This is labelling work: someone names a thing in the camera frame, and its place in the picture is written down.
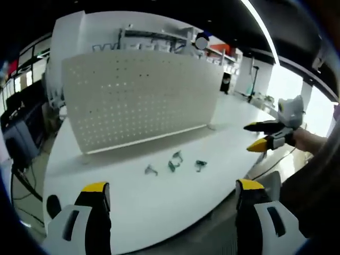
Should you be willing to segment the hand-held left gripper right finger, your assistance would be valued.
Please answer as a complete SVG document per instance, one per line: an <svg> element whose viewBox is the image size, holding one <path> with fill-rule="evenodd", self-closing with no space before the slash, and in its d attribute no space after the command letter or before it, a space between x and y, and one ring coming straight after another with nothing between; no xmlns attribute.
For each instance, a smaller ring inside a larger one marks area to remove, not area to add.
<svg viewBox="0 0 340 255"><path fill-rule="evenodd" d="M297 254L307 241L298 219L265 187L253 180L236 181L237 254Z"/></svg>

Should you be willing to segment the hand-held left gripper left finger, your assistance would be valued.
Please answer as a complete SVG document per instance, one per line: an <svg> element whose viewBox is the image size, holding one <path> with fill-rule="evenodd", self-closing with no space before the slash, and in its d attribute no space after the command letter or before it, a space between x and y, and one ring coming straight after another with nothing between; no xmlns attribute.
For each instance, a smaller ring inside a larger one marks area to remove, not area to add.
<svg viewBox="0 0 340 255"><path fill-rule="evenodd" d="M52 218L47 226L44 250L47 254L111 254L109 183L85 186L76 201L64 208L58 197L47 199Z"/></svg>

